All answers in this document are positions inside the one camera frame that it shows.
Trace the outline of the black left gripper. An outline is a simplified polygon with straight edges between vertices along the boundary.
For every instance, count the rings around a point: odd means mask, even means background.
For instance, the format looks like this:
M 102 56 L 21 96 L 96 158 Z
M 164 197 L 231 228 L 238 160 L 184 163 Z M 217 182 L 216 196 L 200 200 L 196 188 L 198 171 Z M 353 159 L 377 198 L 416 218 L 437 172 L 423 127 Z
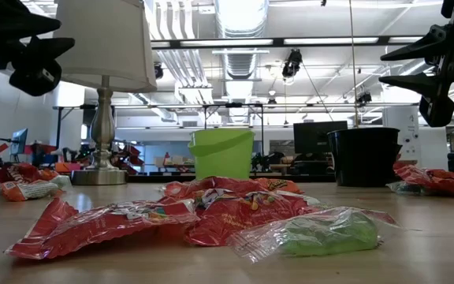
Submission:
M 13 67 L 10 85 L 31 96 L 57 87 L 61 66 L 55 58 L 73 48 L 75 39 L 37 35 L 60 27 L 59 20 L 31 13 L 21 1 L 0 0 L 0 70 Z

